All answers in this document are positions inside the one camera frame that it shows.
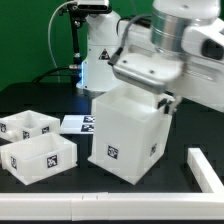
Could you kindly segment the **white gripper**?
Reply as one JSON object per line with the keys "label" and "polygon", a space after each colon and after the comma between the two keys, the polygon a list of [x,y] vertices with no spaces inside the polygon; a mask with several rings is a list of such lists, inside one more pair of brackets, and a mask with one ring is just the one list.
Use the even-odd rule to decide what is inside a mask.
{"label": "white gripper", "polygon": [[[119,48],[111,58],[115,77],[133,86],[154,94],[164,93],[168,86],[182,73],[184,62],[174,55],[165,56],[153,50],[144,50],[136,46]],[[163,98],[157,109],[166,105]],[[175,99],[169,106],[169,115],[173,115],[180,100]]]}

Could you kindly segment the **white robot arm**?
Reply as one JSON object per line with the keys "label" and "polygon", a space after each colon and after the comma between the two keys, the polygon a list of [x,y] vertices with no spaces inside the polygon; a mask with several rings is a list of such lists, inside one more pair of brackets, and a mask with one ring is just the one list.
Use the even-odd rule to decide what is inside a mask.
{"label": "white robot arm", "polygon": [[152,13],[123,19],[89,12],[78,87],[107,92],[126,81],[224,112],[221,0],[154,0]]}

